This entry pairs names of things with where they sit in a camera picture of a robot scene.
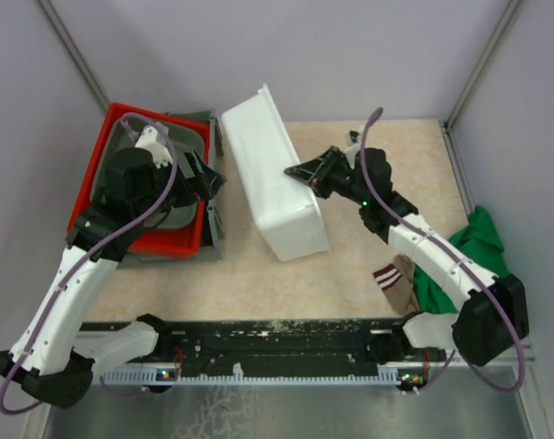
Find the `grey-green plastic tub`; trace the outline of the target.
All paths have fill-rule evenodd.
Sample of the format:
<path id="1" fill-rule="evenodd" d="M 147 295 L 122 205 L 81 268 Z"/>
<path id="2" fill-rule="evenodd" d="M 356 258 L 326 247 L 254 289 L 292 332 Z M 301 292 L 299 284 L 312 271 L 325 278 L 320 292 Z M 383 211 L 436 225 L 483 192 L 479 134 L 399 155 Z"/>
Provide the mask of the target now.
<path id="1" fill-rule="evenodd" d="M 168 136 L 174 142 L 177 154 L 178 165 L 186 178 L 194 175 L 191 170 L 185 152 L 193 150 L 201 158 L 205 155 L 205 140 L 194 130 L 186 128 L 176 123 L 163 122 L 155 119 L 155 121 L 164 126 Z M 102 187 L 105 183 L 105 166 L 112 156 L 121 149 L 134 147 L 134 141 L 126 133 L 121 125 L 121 119 L 115 120 L 111 131 L 107 136 L 107 140 L 102 151 L 99 167 L 92 182 L 91 198 L 94 196 L 96 189 Z M 181 208 L 172 208 L 168 217 L 158 226 L 159 230 L 179 230 L 190 224 L 197 213 L 197 203 Z"/>

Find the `large white plastic container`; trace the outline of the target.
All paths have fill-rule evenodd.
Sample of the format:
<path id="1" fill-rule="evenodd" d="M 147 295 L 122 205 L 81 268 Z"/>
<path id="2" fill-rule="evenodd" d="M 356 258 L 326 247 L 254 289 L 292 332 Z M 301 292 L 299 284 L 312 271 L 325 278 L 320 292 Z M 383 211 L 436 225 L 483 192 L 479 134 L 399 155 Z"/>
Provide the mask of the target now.
<path id="1" fill-rule="evenodd" d="M 221 123 L 255 226 L 277 259 L 330 251 L 315 195 L 284 173 L 301 161 L 269 87 L 222 113 Z"/>

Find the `red plastic crate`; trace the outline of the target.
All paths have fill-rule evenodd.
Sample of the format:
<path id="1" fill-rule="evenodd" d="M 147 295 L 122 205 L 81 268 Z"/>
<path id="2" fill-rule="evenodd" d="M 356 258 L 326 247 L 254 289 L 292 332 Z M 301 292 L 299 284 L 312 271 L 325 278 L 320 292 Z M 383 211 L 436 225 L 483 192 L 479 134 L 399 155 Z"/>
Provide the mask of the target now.
<path id="1" fill-rule="evenodd" d="M 114 152 L 132 145 L 124 128 L 120 125 L 120 118 L 128 112 L 137 112 L 164 124 L 169 128 L 168 135 L 180 151 L 193 149 L 205 163 L 209 162 L 210 147 L 214 137 L 210 125 L 210 112 L 163 114 L 115 102 L 109 106 L 103 120 L 70 216 L 68 230 L 73 229 L 75 219 L 90 205 L 94 189 L 104 177 L 102 166 Z M 175 209 L 158 229 L 151 230 L 138 239 L 130 247 L 129 253 L 189 259 L 200 249 L 200 240 L 207 218 L 205 201 L 199 201 L 190 207 Z"/>

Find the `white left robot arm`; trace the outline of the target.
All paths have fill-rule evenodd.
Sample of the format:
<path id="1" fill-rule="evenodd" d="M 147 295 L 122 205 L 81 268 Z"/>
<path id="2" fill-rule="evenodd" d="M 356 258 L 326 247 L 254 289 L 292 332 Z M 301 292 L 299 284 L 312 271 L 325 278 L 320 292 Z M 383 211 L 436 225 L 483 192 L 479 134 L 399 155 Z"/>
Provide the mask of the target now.
<path id="1" fill-rule="evenodd" d="M 185 177 L 183 156 L 191 168 Z M 75 338 L 94 299 L 129 248 L 148 229 L 146 220 L 162 211 L 211 200 L 226 178 L 193 150 L 183 154 L 173 143 L 150 141 L 118 150 L 103 167 L 103 180 L 91 204 L 67 237 L 56 276 L 21 338 L 0 351 L 0 412 L 8 385 L 15 382 L 37 404 L 68 409 L 79 402 L 94 379 L 131 360 L 162 363 L 175 351 L 171 327 L 146 314 L 87 345 Z"/>

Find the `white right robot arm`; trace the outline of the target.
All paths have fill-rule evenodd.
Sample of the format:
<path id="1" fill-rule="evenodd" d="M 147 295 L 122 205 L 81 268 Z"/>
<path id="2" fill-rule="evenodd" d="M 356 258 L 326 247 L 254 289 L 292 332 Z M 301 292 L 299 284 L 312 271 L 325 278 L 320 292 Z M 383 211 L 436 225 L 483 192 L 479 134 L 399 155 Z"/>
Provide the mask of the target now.
<path id="1" fill-rule="evenodd" d="M 455 249 L 418 209 L 394 189 L 384 151 L 363 148 L 349 160 L 332 146 L 307 162 L 285 168 L 286 176 L 319 198 L 337 194 L 359 206 L 366 228 L 408 256 L 437 283 L 453 303 L 448 314 L 415 312 L 393 331 L 393 351 L 414 361 L 426 348 L 456 350 L 483 367 L 513 349 L 520 365 L 528 334 L 523 283 L 513 274 L 499 276 Z"/>

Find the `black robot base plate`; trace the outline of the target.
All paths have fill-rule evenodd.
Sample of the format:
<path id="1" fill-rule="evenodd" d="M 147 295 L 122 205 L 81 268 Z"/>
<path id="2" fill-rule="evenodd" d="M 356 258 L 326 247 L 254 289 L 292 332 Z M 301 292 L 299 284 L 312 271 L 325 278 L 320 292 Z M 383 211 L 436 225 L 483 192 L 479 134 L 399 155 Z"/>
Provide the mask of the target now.
<path id="1" fill-rule="evenodd" d="M 172 367 L 173 375 L 183 371 L 194 377 L 228 374 L 234 363 L 255 376 L 366 374 L 387 367 L 397 368 L 401 380 L 389 387 L 421 387 L 429 367 L 442 364 L 447 354 L 437 348 L 406 351 L 394 346 L 398 326 L 396 318 L 175 321 L 164 347 L 116 368 L 163 365 Z"/>

